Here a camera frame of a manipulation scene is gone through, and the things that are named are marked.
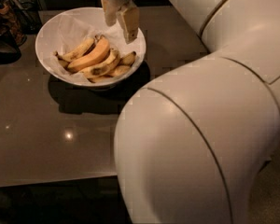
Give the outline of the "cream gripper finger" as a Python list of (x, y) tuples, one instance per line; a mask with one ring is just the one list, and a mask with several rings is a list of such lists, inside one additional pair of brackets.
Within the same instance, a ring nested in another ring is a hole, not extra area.
[(127, 44), (132, 43), (138, 35), (140, 12), (137, 5), (130, 0), (120, 7), (116, 13)]
[(111, 4), (108, 0), (101, 0), (103, 12), (105, 14), (105, 23), (107, 26), (113, 26), (117, 22), (118, 8)]

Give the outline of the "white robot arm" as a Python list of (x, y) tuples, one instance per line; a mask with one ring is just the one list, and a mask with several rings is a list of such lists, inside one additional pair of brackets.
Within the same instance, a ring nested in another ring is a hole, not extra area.
[(133, 224), (247, 224), (280, 143), (280, 0), (169, 0), (206, 56), (124, 106), (115, 164)]

